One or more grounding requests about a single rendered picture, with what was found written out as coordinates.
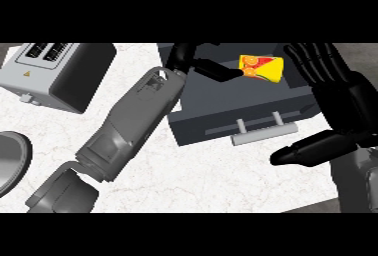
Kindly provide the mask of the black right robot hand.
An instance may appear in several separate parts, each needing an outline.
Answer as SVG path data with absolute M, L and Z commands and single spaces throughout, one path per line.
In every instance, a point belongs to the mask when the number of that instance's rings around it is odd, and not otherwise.
M 270 164 L 313 167 L 359 147 L 378 145 L 378 90 L 364 75 L 348 68 L 332 43 L 291 43 L 283 50 L 331 129 L 280 148 L 270 155 Z

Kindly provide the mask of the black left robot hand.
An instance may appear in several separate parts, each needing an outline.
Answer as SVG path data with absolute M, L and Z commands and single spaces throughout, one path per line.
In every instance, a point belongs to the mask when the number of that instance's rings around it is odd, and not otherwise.
M 183 73 L 193 69 L 209 79 L 226 82 L 243 75 L 240 69 L 232 69 L 209 59 L 195 58 L 199 43 L 174 43 L 164 67 Z

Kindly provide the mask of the yellow printed cup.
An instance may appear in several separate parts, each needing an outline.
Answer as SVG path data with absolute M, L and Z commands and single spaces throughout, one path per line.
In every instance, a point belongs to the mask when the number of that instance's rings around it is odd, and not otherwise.
M 240 55 L 239 69 L 243 71 L 245 77 L 279 83 L 283 73 L 283 58 Z

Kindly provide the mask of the dark grey open drawer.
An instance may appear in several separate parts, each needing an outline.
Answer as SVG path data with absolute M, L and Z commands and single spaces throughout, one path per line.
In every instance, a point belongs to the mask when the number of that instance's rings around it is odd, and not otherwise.
M 230 136 L 239 132 L 236 121 L 246 129 L 274 125 L 277 112 L 286 123 L 319 114 L 319 106 L 280 43 L 204 44 L 195 56 L 233 69 L 242 55 L 283 59 L 283 75 L 277 83 L 240 76 L 217 82 L 196 72 L 187 73 L 180 97 L 181 109 L 168 115 L 168 124 L 180 146 Z

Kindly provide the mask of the grey toaster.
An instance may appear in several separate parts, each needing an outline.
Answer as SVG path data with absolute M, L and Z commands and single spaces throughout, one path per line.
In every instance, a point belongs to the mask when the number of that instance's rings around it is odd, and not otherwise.
M 81 114 L 115 55 L 112 43 L 23 43 L 0 68 L 0 87 L 23 103 Z

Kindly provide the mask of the grey round pan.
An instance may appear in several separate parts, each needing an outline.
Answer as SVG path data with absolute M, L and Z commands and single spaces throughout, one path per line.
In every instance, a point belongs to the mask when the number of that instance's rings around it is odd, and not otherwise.
M 16 187 L 32 160 L 28 137 L 13 131 L 0 132 L 0 198 Z

